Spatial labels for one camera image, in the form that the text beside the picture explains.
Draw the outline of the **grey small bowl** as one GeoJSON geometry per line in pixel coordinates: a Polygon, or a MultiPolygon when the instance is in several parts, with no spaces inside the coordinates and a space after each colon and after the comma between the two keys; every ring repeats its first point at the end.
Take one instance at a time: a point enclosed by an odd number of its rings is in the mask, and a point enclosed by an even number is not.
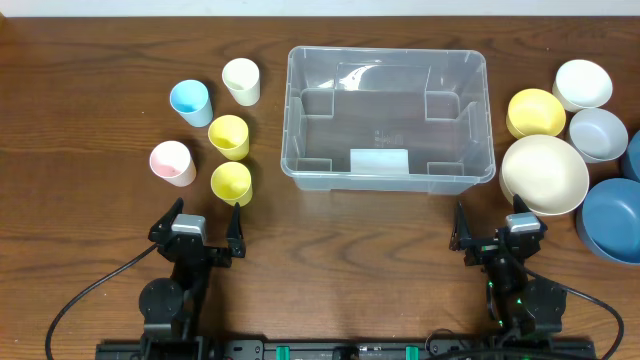
{"type": "Polygon", "coordinates": [[[623,122],[613,113],[600,108],[577,112],[566,135],[586,163],[618,159],[626,151],[629,136],[623,122]]]}

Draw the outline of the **large cream bowl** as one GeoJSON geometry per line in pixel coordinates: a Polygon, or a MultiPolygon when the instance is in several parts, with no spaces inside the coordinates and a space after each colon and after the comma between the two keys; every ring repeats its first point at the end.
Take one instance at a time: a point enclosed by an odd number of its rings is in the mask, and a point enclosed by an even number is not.
{"type": "Polygon", "coordinates": [[[506,151],[499,183],[509,202],[518,195],[538,216],[567,214],[584,201],[590,187],[586,163],[567,142],[531,135],[506,151]]]}

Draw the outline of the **large dark blue bowl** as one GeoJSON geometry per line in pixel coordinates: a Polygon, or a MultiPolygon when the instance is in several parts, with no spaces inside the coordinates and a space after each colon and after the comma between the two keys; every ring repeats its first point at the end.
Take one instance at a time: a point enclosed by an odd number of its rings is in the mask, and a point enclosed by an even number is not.
{"type": "Polygon", "coordinates": [[[595,255],[639,265],[639,183],[613,178],[595,185],[577,212],[576,230],[595,255]]]}

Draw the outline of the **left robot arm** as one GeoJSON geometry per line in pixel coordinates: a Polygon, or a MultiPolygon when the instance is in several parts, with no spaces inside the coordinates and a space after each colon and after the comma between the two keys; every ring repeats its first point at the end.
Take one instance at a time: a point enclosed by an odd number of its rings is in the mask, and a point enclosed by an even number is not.
{"type": "Polygon", "coordinates": [[[206,245],[206,219],[185,214],[183,206],[177,199],[149,230],[149,240],[173,271],[149,282],[139,296],[142,359],[213,359],[215,342],[196,334],[211,269],[229,268],[246,255],[239,204],[233,206],[225,247],[206,245]]]}

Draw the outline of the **white small bowl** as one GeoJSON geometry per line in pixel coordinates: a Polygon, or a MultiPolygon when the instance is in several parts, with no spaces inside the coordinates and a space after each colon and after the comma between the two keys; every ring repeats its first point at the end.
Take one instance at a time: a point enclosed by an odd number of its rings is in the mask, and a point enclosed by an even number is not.
{"type": "Polygon", "coordinates": [[[613,82],[600,65],[584,59],[570,60],[560,66],[552,94],[569,112],[598,108],[613,94],[613,82]]]}

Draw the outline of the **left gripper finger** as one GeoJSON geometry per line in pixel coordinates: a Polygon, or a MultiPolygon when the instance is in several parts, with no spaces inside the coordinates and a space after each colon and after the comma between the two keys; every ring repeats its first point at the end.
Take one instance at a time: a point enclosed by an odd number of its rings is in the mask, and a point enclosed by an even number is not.
{"type": "Polygon", "coordinates": [[[236,202],[226,232],[226,240],[228,243],[229,251],[231,253],[231,256],[235,258],[244,258],[246,255],[246,244],[244,242],[244,236],[240,223],[240,210],[241,206],[238,202],[236,202]]]}
{"type": "Polygon", "coordinates": [[[182,213],[184,200],[177,198],[170,209],[150,228],[148,239],[156,244],[166,244],[173,237],[171,228],[175,219],[182,213]]]}

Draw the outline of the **yellow cup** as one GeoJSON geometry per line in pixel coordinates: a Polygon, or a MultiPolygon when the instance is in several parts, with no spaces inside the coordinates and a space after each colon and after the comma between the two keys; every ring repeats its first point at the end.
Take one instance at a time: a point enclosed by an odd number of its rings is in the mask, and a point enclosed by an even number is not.
{"type": "Polygon", "coordinates": [[[247,205],[253,196],[249,169],[240,162],[226,162],[218,166],[211,176],[211,189],[231,206],[247,205]]]}
{"type": "Polygon", "coordinates": [[[242,160],[249,153],[249,128],[239,116],[216,118],[209,126],[208,139],[229,160],[242,160]]]}

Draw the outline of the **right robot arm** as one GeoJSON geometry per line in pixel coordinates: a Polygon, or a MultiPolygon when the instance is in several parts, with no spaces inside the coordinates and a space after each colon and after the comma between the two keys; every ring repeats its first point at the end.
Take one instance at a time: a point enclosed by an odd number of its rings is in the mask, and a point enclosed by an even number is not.
{"type": "Polygon", "coordinates": [[[567,292],[524,270],[525,260],[540,251],[548,227],[519,196],[513,209],[492,236],[474,237],[457,204],[449,249],[462,251],[467,266],[480,266],[487,274],[487,309],[508,335],[541,339],[562,331],[567,292]]]}

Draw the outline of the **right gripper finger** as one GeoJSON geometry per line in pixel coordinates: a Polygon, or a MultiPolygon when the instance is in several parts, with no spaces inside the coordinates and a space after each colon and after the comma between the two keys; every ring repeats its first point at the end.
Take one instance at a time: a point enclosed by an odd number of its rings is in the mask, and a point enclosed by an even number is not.
{"type": "Polygon", "coordinates": [[[452,251],[466,250],[472,244],[472,235],[464,214],[462,203],[458,202],[454,212],[454,226],[449,242],[452,251]]]}
{"type": "MultiPolygon", "coordinates": [[[[527,206],[527,204],[518,194],[515,194],[513,196],[513,209],[516,214],[531,212],[531,209],[527,206]]],[[[540,223],[542,232],[546,232],[548,230],[547,225],[542,220],[540,220],[536,215],[534,215],[534,217],[540,223]]]]}

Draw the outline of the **pink paper cup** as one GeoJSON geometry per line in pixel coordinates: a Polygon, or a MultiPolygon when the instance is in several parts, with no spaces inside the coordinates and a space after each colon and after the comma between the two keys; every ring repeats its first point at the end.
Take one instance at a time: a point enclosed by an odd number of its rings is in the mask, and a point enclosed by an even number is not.
{"type": "Polygon", "coordinates": [[[197,175],[190,150],[174,140],[162,142],[152,150],[149,166],[156,176],[176,187],[190,185],[197,175]]]}

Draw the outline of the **yellow small bowl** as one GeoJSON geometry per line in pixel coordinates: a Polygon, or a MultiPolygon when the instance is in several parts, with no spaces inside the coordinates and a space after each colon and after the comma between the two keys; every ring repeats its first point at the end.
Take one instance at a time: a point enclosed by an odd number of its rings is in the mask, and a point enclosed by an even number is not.
{"type": "Polygon", "coordinates": [[[529,88],[509,101],[506,126],[517,139],[530,135],[559,135],[566,125],[566,112],[550,92],[529,88]]]}

